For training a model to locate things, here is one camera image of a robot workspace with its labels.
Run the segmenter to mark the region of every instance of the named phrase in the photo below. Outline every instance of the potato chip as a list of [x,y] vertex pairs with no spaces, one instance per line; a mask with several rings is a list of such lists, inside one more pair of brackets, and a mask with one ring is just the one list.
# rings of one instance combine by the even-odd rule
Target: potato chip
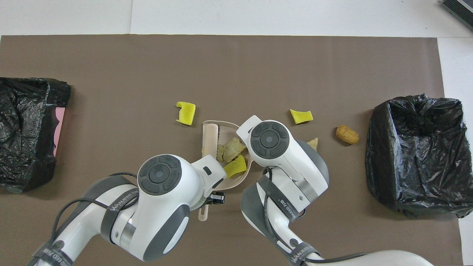
[[315,138],[309,142],[307,142],[310,147],[312,147],[315,151],[317,151],[317,145],[319,144],[319,138]]
[[242,151],[246,149],[246,146],[243,145],[238,138],[231,139],[227,144],[224,146],[223,150],[223,161],[224,162],[231,162],[235,159]]

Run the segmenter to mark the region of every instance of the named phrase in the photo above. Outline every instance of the yellow sponge piece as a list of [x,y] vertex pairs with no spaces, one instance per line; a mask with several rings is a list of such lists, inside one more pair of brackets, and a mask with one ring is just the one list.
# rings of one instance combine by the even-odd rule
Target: yellow sponge piece
[[303,122],[307,121],[312,121],[314,118],[312,117],[312,113],[310,111],[307,112],[298,112],[294,111],[292,109],[289,109],[291,111],[292,118],[294,119],[294,122],[296,124],[300,124]]
[[176,121],[186,125],[192,125],[195,114],[195,104],[177,102],[176,107],[181,108],[181,110],[179,110],[179,119],[176,119]]
[[246,171],[246,162],[243,155],[238,155],[238,157],[227,164],[224,168],[227,173],[227,178],[231,177],[234,174],[245,172]]

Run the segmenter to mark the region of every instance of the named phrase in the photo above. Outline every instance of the gray circular button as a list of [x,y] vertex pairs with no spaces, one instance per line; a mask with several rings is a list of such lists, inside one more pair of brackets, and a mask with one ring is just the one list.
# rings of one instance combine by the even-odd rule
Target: gray circular button
[[297,245],[299,244],[299,242],[298,242],[296,239],[294,239],[294,238],[291,238],[291,239],[289,240],[289,243],[290,243],[291,246],[293,246],[293,247],[295,247],[295,246],[297,246]]
[[56,242],[54,243],[54,247],[57,248],[57,249],[59,249],[59,250],[61,250],[61,248],[64,247],[64,241],[62,241],[62,240],[56,241]]
[[159,160],[157,158],[151,158],[145,165],[143,165],[143,167],[141,168],[141,171],[140,171],[140,177],[143,177],[143,176],[146,176],[149,174],[149,170],[151,169],[151,167],[153,167],[153,165],[159,163]]
[[274,131],[267,130],[261,134],[261,144],[270,149],[279,142],[279,137]]
[[153,183],[163,183],[169,177],[169,168],[164,164],[157,164],[149,171],[149,179]]
[[178,178],[179,178],[179,172],[173,171],[169,179],[163,184],[164,190],[172,190],[177,185]]
[[145,192],[151,193],[152,195],[159,193],[159,185],[149,182],[147,179],[141,180],[140,187]]

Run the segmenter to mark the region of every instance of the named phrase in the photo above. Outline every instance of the white surface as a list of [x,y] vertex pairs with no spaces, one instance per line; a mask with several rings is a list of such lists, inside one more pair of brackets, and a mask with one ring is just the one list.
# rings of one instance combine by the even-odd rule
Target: white surface
[[[462,101],[467,138],[473,147],[473,38],[439,38],[445,97]],[[473,265],[473,214],[458,221],[463,264]]]
[[[320,264],[308,263],[310,266]],[[365,256],[322,264],[324,266],[433,266],[422,257],[410,252],[400,250],[385,250],[374,252]]]
[[0,35],[126,34],[132,0],[0,0]]
[[[205,189],[203,194],[201,195],[201,200],[199,200],[195,206],[190,206],[191,211],[199,208],[202,206],[202,204],[205,202],[208,196],[212,193],[214,190],[214,185],[227,178],[227,173],[223,169],[223,167],[220,165],[220,163],[217,161],[215,157],[212,155],[206,155],[199,159],[198,161],[195,161],[192,163],[192,166],[195,168],[196,172],[199,173],[199,176],[203,180],[205,184]],[[210,175],[207,174],[204,170],[204,168],[207,167],[210,169]]]
[[[445,95],[463,101],[465,120],[473,129],[473,33],[443,10],[439,2],[0,0],[0,35],[137,33],[446,37],[438,40]],[[459,224],[464,264],[473,265],[473,214],[461,219]]]
[[130,33],[473,37],[438,0],[133,0]]

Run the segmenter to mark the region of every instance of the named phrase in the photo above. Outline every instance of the brown food piece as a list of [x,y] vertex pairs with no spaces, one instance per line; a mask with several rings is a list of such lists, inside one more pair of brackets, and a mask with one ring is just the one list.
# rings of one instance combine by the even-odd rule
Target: brown food piece
[[217,161],[223,162],[223,153],[225,152],[225,147],[223,145],[217,145]]
[[319,138],[315,138],[311,141],[308,141],[307,144],[309,144],[309,146],[312,147],[312,149],[317,151],[317,145],[319,144]]
[[359,140],[358,133],[345,125],[337,127],[335,135],[348,144],[356,144]]
[[246,149],[246,146],[243,145],[238,138],[233,138],[227,144],[225,144],[223,149],[223,161],[229,163],[238,155],[240,155],[240,153]]

